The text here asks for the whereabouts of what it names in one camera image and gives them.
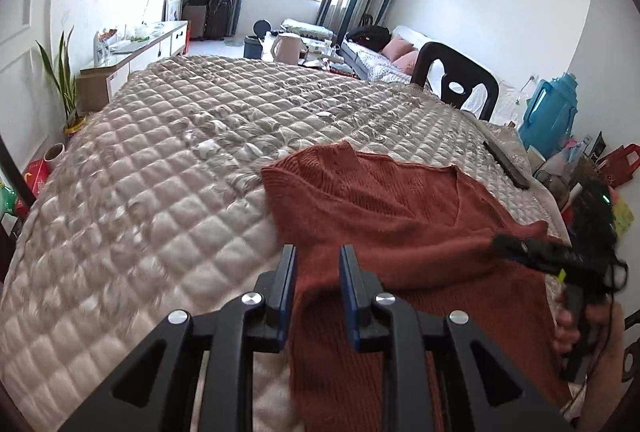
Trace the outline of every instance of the picture frame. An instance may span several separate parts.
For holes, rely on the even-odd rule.
[[[164,0],[163,21],[182,20],[182,0]]]

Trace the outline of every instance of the electric kettle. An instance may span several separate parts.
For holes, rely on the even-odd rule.
[[[271,46],[271,54],[274,62],[283,64],[298,64],[300,58],[300,50],[304,44],[300,35],[297,34],[279,34]]]
[[[525,149],[533,146],[549,159],[564,147],[578,112],[577,86],[575,76],[569,73],[538,83],[518,130]]]

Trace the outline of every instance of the orange knit sweater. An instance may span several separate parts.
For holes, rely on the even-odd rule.
[[[396,163],[347,143],[290,155],[262,178],[279,240],[298,247],[290,386],[306,432],[380,428],[381,355],[356,354],[344,329],[343,244],[416,309],[466,311],[542,395],[567,402],[543,275],[490,252],[496,232],[543,237],[545,222],[517,224],[456,167]]]

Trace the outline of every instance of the blue thermos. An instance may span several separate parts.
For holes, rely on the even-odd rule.
[[[518,130],[525,149],[532,145],[549,159],[564,147],[578,112],[577,86],[575,76],[570,73],[538,83]]]

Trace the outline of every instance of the pink pillow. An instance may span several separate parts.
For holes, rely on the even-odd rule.
[[[416,62],[418,62],[418,50],[413,50],[394,61],[394,66],[401,70],[405,75],[412,75],[414,73]]]
[[[414,45],[411,42],[404,40],[402,37],[394,37],[389,41],[380,54],[387,57],[391,62],[395,62],[402,55],[406,55],[413,50]]]

